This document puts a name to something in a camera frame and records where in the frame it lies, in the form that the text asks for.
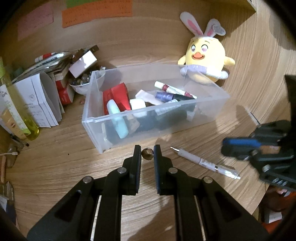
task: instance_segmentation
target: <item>plush toy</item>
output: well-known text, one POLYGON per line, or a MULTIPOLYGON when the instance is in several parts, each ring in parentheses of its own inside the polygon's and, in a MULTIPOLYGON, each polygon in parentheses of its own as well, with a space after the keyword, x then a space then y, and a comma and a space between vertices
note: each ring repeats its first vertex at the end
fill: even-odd
POLYGON ((211 19, 207 24, 205 34, 201 31, 195 18, 188 12, 180 15, 181 21, 195 35, 187 48, 186 55, 182 56, 178 64, 184 65, 181 69, 183 75, 191 73, 189 76, 197 82, 206 83, 206 78, 194 77, 194 72, 208 76, 213 82, 218 79, 226 79, 228 73, 222 71, 224 65, 235 65, 232 58, 225 56, 223 45, 218 39, 213 38, 216 34, 225 35, 225 29, 217 19, 211 19))

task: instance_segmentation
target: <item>purple cap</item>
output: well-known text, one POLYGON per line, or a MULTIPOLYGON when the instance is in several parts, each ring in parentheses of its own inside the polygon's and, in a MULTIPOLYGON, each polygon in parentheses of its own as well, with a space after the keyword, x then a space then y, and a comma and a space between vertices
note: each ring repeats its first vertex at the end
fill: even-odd
POLYGON ((160 100, 162 102, 168 102, 173 99, 173 95, 174 94, 166 92, 157 92, 155 95, 155 99, 160 100))

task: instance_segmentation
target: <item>transparent storage box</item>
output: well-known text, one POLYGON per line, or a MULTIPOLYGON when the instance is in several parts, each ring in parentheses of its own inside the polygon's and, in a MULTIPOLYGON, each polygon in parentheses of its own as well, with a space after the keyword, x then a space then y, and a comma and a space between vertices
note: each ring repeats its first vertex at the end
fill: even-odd
POLYGON ((114 146, 162 136, 215 120, 229 95, 202 74, 187 73, 185 77, 182 76, 181 68, 174 64, 145 64, 92 72, 82 124, 99 153, 114 146), (162 91, 154 87, 155 81, 187 91, 197 96, 197 99, 104 115, 103 91, 125 83, 130 99, 135 98, 139 90, 155 96, 157 91, 162 91), (114 120, 121 118, 129 130, 129 134, 122 139, 114 127, 114 120))

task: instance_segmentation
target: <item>plastic bottle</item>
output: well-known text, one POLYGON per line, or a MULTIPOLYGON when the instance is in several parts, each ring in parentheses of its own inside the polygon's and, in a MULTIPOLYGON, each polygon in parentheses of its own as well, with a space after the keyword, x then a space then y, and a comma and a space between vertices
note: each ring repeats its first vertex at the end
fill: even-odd
POLYGON ((33 119, 19 106, 22 106, 21 100, 15 93, 13 85, 11 84, 10 76, 5 71, 2 58, 0 57, 0 86, 1 93, 9 112, 29 140, 34 140, 39 136, 39 127, 35 124, 33 119))

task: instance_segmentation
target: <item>mechanical pen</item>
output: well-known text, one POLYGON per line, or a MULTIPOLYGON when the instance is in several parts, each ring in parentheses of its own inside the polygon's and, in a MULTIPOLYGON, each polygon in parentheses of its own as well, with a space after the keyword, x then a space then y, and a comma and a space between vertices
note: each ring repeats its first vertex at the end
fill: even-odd
POLYGON ((182 156, 196 164, 199 164, 201 165, 202 167, 205 167, 209 170, 212 170, 214 172, 219 172, 220 174, 223 174, 225 176, 228 176, 230 178, 233 178, 233 179, 240 179, 240 176, 238 174, 238 172, 234 169, 231 169, 231 168, 228 168, 228 167, 225 167, 225 166, 222 166, 222 165, 216 165, 212 162, 208 162, 207 160, 205 159, 202 159, 196 155, 193 155, 187 151, 184 151, 182 149, 177 149, 177 148, 174 148, 171 146, 171 148, 173 150, 175 150, 176 152, 178 152, 178 155, 179 156, 182 156))

